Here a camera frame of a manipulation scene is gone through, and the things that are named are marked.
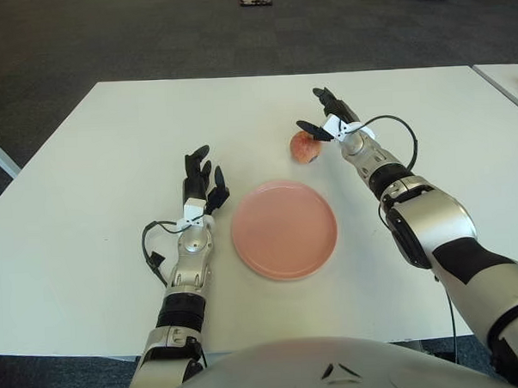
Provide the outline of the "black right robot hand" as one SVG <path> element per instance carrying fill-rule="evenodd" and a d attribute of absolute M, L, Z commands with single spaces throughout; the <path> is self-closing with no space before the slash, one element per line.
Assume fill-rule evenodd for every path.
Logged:
<path fill-rule="evenodd" d="M 358 131 L 375 138 L 375 133 L 367 125 L 363 125 L 346 103 L 339 100 L 328 88 L 313 88 L 312 92 L 323 106 L 326 120 L 322 126 L 302 120 L 298 120 L 296 125 L 312 136 L 314 140 L 343 142 L 349 134 Z"/>

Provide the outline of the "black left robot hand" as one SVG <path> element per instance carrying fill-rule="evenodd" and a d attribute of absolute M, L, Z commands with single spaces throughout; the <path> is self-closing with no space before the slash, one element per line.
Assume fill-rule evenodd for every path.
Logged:
<path fill-rule="evenodd" d="M 215 209 L 221 208 L 229 198 L 229 188 L 224 175 L 216 166 L 213 176 L 214 185 L 210 186 L 212 163 L 205 161 L 210 146 L 204 145 L 192 154 L 185 155 L 186 177 L 182 184 L 183 218 L 177 221 L 182 233 L 191 227 L 202 227 L 206 216 L 211 216 Z"/>

